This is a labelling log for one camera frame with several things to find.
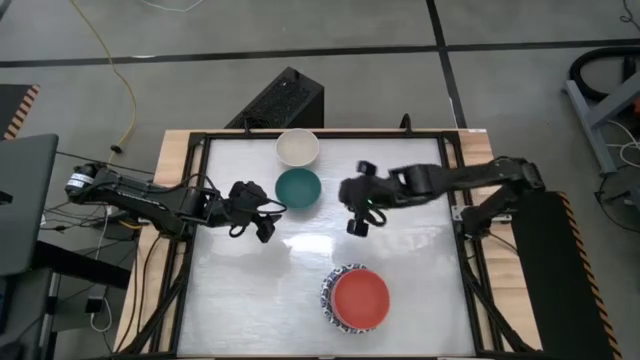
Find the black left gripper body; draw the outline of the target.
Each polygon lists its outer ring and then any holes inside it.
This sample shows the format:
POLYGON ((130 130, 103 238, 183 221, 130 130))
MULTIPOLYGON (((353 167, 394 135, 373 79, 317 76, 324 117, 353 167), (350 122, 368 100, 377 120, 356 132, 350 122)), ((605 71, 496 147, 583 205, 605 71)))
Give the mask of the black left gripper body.
POLYGON ((227 220, 232 225, 249 225, 262 219, 258 208, 268 203, 264 190, 253 181, 237 181, 224 201, 227 220))

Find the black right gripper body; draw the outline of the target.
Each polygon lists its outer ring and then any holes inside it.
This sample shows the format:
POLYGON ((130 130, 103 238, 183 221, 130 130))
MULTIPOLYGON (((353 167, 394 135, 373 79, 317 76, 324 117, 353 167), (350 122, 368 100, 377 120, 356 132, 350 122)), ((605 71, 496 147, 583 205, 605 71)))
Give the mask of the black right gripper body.
POLYGON ((339 201, 352 212, 398 208, 399 194, 400 183, 393 176, 360 175, 343 180, 339 187, 339 201))

